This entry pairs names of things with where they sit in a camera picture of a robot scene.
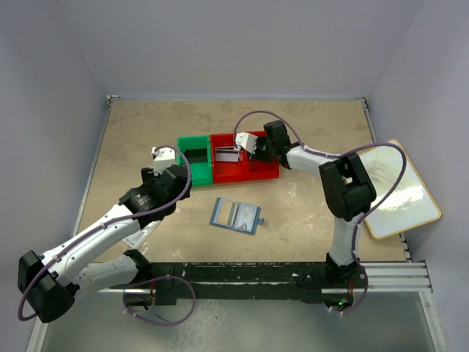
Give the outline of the blue leather card holder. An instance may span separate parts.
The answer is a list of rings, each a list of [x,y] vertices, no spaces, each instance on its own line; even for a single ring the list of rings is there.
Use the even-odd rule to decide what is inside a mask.
[[[259,207],[256,225],[254,226],[253,232],[244,232],[241,230],[236,230],[233,227],[235,221],[235,215],[237,212],[237,206],[239,203],[231,199],[218,197],[215,201],[212,215],[210,217],[210,225],[214,227],[219,227],[226,230],[231,230],[234,232],[240,232],[248,235],[254,235],[256,233],[257,227],[262,226],[265,223],[264,218],[261,216],[261,208]]]

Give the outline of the silver VIP card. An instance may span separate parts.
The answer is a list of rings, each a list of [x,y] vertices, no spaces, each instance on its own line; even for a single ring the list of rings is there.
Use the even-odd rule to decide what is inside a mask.
[[[253,232],[256,225],[256,218],[259,207],[256,205],[249,205],[246,203],[239,203],[237,212],[234,218],[233,227],[236,230],[244,232]]]

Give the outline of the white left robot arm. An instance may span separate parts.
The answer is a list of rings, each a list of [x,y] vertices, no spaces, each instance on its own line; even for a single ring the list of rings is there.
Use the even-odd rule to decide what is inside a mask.
[[[143,287],[153,276],[150,261],[137,249],[113,260],[95,259],[121,240],[149,225],[158,226],[179,200],[190,196],[191,174],[172,164],[161,172],[144,168],[142,184],[129,189],[94,224],[42,254],[30,250],[18,262],[21,303],[33,317],[50,323],[63,316],[75,300],[99,290],[123,285]]]

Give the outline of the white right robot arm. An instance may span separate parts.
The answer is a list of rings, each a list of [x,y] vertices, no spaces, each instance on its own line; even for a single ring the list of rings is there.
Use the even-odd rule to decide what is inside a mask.
[[[321,180],[326,205],[334,216],[333,242],[327,261],[326,279],[334,287],[342,287],[352,278],[350,265],[356,261],[359,220],[376,199],[374,185],[357,150],[342,155],[329,154],[291,142],[286,124],[275,120],[264,124],[263,136],[237,133],[237,149],[250,158],[274,161],[285,169],[299,170]]]

